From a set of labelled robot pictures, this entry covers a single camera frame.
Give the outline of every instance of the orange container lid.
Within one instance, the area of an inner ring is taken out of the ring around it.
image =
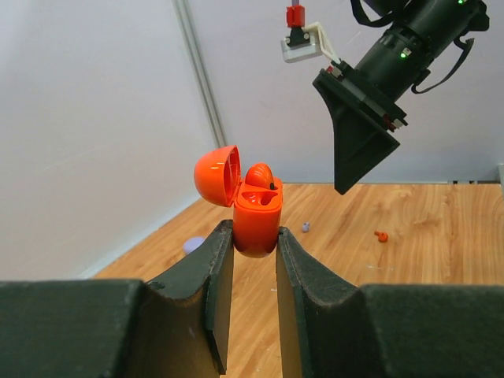
[[[230,207],[239,189],[241,175],[238,147],[222,147],[204,155],[196,163],[196,189],[206,201]]]

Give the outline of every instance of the gray wall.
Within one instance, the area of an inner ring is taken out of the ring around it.
[[[328,61],[284,63],[280,39],[288,33],[288,0],[190,0],[209,76],[228,141],[239,145],[245,166],[267,161],[285,181],[333,180],[332,123],[312,87]],[[307,24],[320,21],[336,52],[355,65],[383,33],[358,25],[349,0],[305,0]],[[364,178],[377,182],[446,182],[495,178],[504,161],[504,2],[487,0],[487,33],[451,81],[429,94],[410,92],[399,105],[407,128],[402,144]],[[450,47],[426,83],[442,79],[458,59]]]
[[[0,280],[97,272],[213,148],[172,2],[0,5]]]

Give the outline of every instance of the small purple object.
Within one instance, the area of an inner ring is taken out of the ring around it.
[[[186,241],[183,244],[183,252],[185,254],[191,253],[192,251],[199,248],[199,246],[201,246],[204,241],[205,241],[205,238],[202,238],[201,236],[197,236],[195,238],[189,239],[188,241]]]

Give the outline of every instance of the red object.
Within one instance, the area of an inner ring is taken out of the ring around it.
[[[375,235],[378,236],[378,240],[381,243],[386,243],[388,241],[388,234],[386,232],[375,231]]]
[[[288,6],[287,7],[287,26],[289,28],[305,26],[305,7]]]
[[[282,182],[265,163],[253,165],[242,180],[238,147],[226,146],[199,159],[195,185],[206,201],[234,205],[233,241],[238,252],[263,258],[275,250],[284,199]]]

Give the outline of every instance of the wooden table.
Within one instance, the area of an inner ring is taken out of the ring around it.
[[[183,258],[232,210],[195,203],[98,277],[149,280]],[[303,234],[304,222],[311,229]],[[284,188],[282,225],[320,262],[356,285],[504,284],[504,200],[499,185],[331,185]],[[374,231],[389,234],[379,243]],[[237,254],[228,374],[281,377],[274,254]]]

